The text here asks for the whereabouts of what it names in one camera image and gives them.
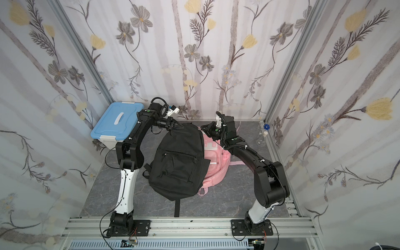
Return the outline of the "black fabric backpack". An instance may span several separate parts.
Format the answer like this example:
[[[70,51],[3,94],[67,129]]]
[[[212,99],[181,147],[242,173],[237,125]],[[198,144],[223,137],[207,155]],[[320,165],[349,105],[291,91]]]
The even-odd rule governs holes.
[[[154,160],[144,165],[152,189],[175,202],[175,217],[180,202],[195,196],[203,186],[210,160],[205,158],[202,131],[192,123],[182,124],[168,132],[155,153]]]

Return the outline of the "clear glass flask blue cap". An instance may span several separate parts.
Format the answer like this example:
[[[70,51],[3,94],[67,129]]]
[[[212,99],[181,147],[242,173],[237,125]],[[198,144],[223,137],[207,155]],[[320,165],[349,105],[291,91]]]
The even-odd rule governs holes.
[[[260,147],[266,146],[266,137],[269,134],[269,130],[270,130],[269,124],[266,124],[263,121],[259,122],[258,126],[259,138],[256,141],[258,146]]]

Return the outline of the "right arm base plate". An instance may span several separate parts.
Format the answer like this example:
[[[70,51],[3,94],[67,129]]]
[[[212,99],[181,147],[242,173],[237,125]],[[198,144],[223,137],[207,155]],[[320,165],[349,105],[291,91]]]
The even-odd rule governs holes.
[[[230,221],[230,226],[233,236],[274,235],[270,220],[266,220],[259,224],[254,224],[248,218],[232,219]]]

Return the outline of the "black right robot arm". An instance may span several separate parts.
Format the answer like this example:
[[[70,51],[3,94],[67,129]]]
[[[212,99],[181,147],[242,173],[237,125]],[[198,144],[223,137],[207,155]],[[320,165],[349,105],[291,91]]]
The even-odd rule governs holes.
[[[245,216],[246,226],[259,228],[276,206],[281,206],[290,196],[283,165],[271,162],[252,149],[237,135],[232,116],[216,112],[217,120],[201,126],[201,130],[230,154],[239,158],[254,175],[256,202]]]

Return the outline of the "pink school backpack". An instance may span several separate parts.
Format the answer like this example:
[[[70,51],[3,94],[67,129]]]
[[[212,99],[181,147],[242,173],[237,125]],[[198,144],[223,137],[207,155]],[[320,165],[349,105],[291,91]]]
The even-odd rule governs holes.
[[[231,154],[219,145],[219,141],[213,141],[204,131],[202,134],[204,158],[210,160],[210,163],[203,185],[198,191],[198,195],[201,197],[208,193],[210,187],[223,181],[230,166],[244,165],[243,161],[231,161]]]

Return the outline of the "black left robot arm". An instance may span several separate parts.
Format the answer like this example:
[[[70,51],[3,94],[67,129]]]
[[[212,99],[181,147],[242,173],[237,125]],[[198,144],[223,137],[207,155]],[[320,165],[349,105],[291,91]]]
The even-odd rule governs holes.
[[[154,126],[171,131],[178,124],[171,116],[178,112],[177,106],[170,106],[161,97],[155,97],[148,108],[136,112],[135,125],[131,132],[123,141],[116,143],[115,151],[121,170],[121,185],[117,205],[109,212],[110,224],[105,231],[107,237],[124,236],[134,232],[134,188],[140,168],[144,165],[144,155],[140,150],[141,143],[147,131]]]

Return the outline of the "aluminium front rail frame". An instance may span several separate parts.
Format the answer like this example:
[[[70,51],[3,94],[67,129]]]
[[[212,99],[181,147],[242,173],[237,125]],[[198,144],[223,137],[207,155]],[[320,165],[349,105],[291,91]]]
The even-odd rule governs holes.
[[[128,240],[137,244],[140,239],[234,239],[248,241],[257,250],[322,250],[313,222],[306,217],[270,218],[273,227],[272,236],[252,235],[233,236],[230,221],[242,218],[173,218],[139,217],[138,220],[150,220],[148,236],[114,236],[105,239],[101,233],[108,225],[99,217],[70,219],[61,234],[58,250],[67,250],[72,240]]]

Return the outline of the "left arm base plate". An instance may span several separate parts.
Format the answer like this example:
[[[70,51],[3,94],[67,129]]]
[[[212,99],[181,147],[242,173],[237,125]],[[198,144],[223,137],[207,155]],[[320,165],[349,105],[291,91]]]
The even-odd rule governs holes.
[[[124,226],[110,223],[106,232],[106,237],[114,236],[148,236],[151,228],[150,220],[132,220]]]

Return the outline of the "blue lidded storage box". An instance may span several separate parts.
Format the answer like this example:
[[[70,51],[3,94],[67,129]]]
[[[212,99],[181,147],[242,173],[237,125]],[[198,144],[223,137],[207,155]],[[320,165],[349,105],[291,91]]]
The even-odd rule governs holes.
[[[144,109],[142,103],[114,102],[103,113],[91,131],[91,138],[99,140],[109,150],[122,142],[137,124],[137,113]]]

